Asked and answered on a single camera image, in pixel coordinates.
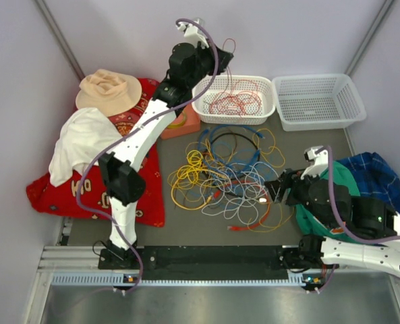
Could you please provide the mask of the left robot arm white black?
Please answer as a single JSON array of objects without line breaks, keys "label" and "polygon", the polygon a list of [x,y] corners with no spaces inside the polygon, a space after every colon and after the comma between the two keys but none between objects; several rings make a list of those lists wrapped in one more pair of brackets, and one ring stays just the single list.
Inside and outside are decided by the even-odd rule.
[{"label": "left robot arm white black", "polygon": [[223,73],[233,54],[222,49],[180,43],[169,58],[165,78],[156,88],[141,118],[121,142],[98,160],[111,204],[113,224],[106,249],[121,267],[131,267],[137,252],[135,221],[138,200],[146,182],[140,167],[161,133],[176,120],[194,98],[193,88],[206,76]]}]

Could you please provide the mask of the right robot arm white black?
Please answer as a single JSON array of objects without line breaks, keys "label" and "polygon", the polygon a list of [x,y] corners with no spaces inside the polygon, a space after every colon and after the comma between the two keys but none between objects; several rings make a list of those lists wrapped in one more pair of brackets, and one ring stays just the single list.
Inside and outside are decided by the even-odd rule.
[{"label": "right robot arm white black", "polygon": [[265,182],[274,202],[306,208],[322,225],[343,225],[355,237],[351,242],[306,234],[296,248],[281,252],[288,269],[349,265],[400,278],[400,214],[385,202],[352,196],[343,185],[328,186],[319,176],[286,170]]}]

